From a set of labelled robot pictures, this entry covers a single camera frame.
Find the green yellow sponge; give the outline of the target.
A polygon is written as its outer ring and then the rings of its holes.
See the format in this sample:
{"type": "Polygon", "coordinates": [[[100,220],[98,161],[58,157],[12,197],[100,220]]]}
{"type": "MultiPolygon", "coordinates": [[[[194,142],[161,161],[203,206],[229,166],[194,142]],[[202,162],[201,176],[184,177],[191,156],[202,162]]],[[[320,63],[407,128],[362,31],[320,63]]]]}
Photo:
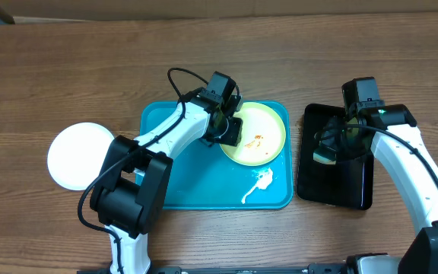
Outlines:
{"type": "Polygon", "coordinates": [[[313,160],[326,165],[334,165],[337,162],[338,143],[336,134],[332,130],[324,130],[314,135],[317,147],[313,152],[313,160]]]}

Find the green rimmed plate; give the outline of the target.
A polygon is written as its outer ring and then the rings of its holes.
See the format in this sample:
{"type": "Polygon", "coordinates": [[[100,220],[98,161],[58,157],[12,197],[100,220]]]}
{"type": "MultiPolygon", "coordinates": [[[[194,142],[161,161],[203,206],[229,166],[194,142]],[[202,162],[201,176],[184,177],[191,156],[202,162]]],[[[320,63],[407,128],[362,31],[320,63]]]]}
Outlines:
{"type": "Polygon", "coordinates": [[[282,151],[287,133],[282,118],[265,104],[246,102],[233,115],[243,121],[237,146],[221,145],[232,161],[246,166],[259,166],[273,161],[282,151]]]}

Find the white plate with red smears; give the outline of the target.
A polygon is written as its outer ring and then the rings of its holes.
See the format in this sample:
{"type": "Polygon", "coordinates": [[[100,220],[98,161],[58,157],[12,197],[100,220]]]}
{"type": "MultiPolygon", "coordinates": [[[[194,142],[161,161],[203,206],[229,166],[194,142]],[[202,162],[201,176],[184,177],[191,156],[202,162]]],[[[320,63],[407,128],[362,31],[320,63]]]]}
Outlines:
{"type": "Polygon", "coordinates": [[[100,174],[114,136],[96,123],[77,123],[61,131],[49,147],[52,179],[67,190],[85,190],[100,174]]]}

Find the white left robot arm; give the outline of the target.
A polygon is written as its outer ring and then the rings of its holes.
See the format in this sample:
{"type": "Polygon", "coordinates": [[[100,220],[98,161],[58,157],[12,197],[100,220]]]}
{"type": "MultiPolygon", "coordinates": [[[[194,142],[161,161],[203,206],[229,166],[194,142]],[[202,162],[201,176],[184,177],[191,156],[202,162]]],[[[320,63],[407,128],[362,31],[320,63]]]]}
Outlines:
{"type": "Polygon", "coordinates": [[[148,273],[148,232],[160,214],[174,159],[192,142],[238,145],[243,121],[234,113],[240,95],[210,99],[187,94],[159,126],[136,139],[111,141],[97,178],[82,194],[110,237],[108,273],[148,273]]]}

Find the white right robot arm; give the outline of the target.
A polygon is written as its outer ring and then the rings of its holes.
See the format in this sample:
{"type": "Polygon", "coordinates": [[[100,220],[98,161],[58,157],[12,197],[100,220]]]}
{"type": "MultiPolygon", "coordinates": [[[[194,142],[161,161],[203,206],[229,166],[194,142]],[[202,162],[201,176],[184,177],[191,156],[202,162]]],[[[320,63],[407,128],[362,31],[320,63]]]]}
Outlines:
{"type": "Polygon", "coordinates": [[[438,167],[402,104],[350,110],[315,134],[314,161],[337,164],[372,155],[386,169],[411,216],[416,237],[402,257],[350,256],[349,273],[438,273],[438,167]]]}

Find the black rectangular tray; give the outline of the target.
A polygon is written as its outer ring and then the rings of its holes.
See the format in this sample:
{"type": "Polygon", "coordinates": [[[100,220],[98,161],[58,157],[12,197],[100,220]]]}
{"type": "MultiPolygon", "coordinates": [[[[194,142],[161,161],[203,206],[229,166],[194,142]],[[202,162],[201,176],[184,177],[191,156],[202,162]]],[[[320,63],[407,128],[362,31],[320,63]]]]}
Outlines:
{"type": "Polygon", "coordinates": [[[309,104],[303,115],[302,139],[297,173],[297,195],[304,200],[368,210],[373,202],[374,157],[320,164],[313,160],[314,135],[332,117],[342,118],[344,108],[309,104]]]}

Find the white foam spill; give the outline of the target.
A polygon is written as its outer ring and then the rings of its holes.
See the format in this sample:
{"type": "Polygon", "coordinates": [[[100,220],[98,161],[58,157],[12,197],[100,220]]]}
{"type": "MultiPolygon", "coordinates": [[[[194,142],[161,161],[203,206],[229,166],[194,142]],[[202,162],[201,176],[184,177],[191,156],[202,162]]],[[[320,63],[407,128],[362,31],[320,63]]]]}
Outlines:
{"type": "Polygon", "coordinates": [[[266,190],[273,181],[274,172],[270,167],[263,170],[255,170],[253,173],[255,175],[255,184],[241,199],[242,204],[246,203],[247,197],[251,195],[256,189],[266,190]]]}

